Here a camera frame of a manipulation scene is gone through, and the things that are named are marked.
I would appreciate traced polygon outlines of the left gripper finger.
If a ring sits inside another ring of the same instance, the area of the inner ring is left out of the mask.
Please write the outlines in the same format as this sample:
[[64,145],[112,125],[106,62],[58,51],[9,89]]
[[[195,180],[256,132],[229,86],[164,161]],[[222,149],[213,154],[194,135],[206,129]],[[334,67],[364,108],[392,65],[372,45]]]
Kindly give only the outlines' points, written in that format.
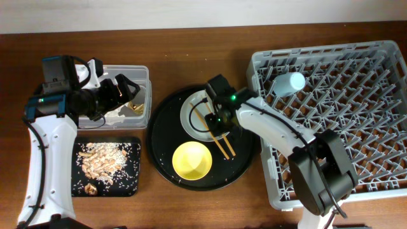
[[122,95],[121,97],[97,97],[95,100],[95,105],[91,109],[89,119],[92,121],[97,121],[106,113],[119,108],[127,102],[130,102],[133,98],[134,97],[132,95]]
[[138,84],[134,83],[123,74],[115,76],[115,80],[118,83],[117,86],[120,95],[124,99],[133,99],[141,90]]

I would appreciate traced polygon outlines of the light blue cup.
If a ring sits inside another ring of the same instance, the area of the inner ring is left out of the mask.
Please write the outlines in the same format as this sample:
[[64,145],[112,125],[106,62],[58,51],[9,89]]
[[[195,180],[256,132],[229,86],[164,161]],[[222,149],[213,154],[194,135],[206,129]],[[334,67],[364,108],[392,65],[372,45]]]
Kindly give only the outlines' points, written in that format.
[[278,97],[287,97],[303,90],[305,83],[303,74],[299,72],[285,73],[275,78],[273,91]]

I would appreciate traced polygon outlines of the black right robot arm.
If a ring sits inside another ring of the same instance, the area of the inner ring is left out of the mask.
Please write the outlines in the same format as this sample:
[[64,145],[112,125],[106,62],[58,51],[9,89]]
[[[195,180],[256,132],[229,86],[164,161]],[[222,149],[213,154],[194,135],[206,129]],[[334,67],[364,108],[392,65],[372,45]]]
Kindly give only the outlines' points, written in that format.
[[205,92],[214,108],[205,121],[215,136],[244,128],[260,136],[289,162],[296,197],[303,205],[298,228],[332,228],[341,208],[358,184],[358,177],[340,136],[318,133],[290,120],[256,92],[234,89],[221,74],[210,79]]

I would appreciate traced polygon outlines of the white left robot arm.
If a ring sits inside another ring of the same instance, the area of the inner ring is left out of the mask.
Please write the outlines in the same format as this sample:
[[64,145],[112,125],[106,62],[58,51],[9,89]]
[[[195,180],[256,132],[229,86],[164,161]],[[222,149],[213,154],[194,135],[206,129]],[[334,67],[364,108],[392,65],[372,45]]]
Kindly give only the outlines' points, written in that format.
[[140,90],[123,74],[100,80],[99,59],[72,55],[42,59],[44,83],[24,107],[31,157],[17,228],[85,228],[76,221],[71,196],[72,151],[79,118],[97,121],[131,101]]

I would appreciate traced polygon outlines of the white tissue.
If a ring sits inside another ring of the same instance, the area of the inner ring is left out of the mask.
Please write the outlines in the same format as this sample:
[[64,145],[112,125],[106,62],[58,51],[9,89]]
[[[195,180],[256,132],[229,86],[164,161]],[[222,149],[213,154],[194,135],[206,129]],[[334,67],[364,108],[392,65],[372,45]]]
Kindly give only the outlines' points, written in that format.
[[135,113],[127,106],[121,106],[113,111],[109,111],[104,115],[106,118],[124,118],[133,117]]

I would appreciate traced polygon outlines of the yellow bowl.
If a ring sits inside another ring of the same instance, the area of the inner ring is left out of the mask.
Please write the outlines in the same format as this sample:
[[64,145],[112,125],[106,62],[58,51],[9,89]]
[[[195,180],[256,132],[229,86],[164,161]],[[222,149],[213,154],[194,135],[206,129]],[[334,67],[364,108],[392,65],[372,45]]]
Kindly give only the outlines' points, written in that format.
[[182,179],[196,181],[211,170],[212,155],[208,147],[200,142],[184,142],[174,151],[172,166]]

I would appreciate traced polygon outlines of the wooden chopstick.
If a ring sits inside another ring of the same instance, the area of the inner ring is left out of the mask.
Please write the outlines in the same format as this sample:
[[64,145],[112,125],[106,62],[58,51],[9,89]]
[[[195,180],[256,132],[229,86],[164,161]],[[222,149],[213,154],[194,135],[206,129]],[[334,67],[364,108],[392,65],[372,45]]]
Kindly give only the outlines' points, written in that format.
[[[205,103],[205,105],[206,105],[206,107],[207,107],[208,112],[209,112],[210,114],[212,114],[213,112],[212,112],[212,110],[210,109],[210,107],[209,107],[209,105],[208,105],[208,104],[209,104],[208,102],[207,102],[207,103]],[[222,138],[223,138],[223,140],[225,141],[226,145],[228,146],[228,148],[229,148],[229,150],[230,150],[231,154],[233,155],[233,157],[234,157],[234,156],[236,156],[236,153],[235,153],[235,151],[234,151],[233,147],[231,146],[231,144],[230,144],[229,140],[227,139],[226,134],[222,134]]]
[[[200,120],[200,122],[202,123],[202,125],[209,130],[206,122],[204,121],[204,119],[199,115],[199,112],[195,109],[194,105],[192,103],[190,103],[191,111],[194,111],[195,114],[197,115],[198,119]],[[227,155],[226,151],[223,149],[222,145],[219,143],[219,141],[211,134],[211,132],[209,132],[209,135],[212,137],[212,140],[216,143],[217,147],[220,149],[220,151],[222,152],[224,158],[226,160],[229,160],[230,157]]]

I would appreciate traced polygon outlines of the gold foil wrapper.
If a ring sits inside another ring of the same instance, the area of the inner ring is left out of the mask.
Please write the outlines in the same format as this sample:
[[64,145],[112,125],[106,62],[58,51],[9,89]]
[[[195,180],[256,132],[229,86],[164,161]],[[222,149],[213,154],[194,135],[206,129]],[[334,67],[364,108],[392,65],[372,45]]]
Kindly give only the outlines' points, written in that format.
[[141,116],[144,113],[144,104],[134,104],[132,101],[130,101],[127,104],[127,107],[133,111],[137,116]]

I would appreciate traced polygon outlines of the light grey plate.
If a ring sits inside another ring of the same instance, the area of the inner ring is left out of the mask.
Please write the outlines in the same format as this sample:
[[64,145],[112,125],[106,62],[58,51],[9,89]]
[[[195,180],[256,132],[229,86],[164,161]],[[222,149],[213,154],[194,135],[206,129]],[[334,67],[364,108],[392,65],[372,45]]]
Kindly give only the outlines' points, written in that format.
[[[212,102],[209,99],[209,96],[205,92],[205,90],[199,90],[197,92],[192,93],[191,95],[187,96],[186,100],[183,102],[181,106],[181,111],[180,111],[180,121],[183,129],[185,132],[192,138],[194,138],[197,141],[201,142],[213,142],[212,137],[209,135],[208,132],[197,132],[195,129],[193,129],[190,125],[189,122],[189,116],[190,116],[190,111],[191,111],[191,106],[190,103],[193,105],[199,103],[202,99],[207,98],[208,100],[208,105],[212,112],[214,112],[214,109],[212,107]],[[208,115],[209,112],[207,110],[207,107],[205,104],[200,104],[195,108],[198,112],[199,115],[205,120],[205,115]],[[198,119],[197,115],[195,112],[192,112],[191,115],[191,122],[193,126],[198,129],[198,130],[206,130],[206,128],[202,125],[200,120]]]

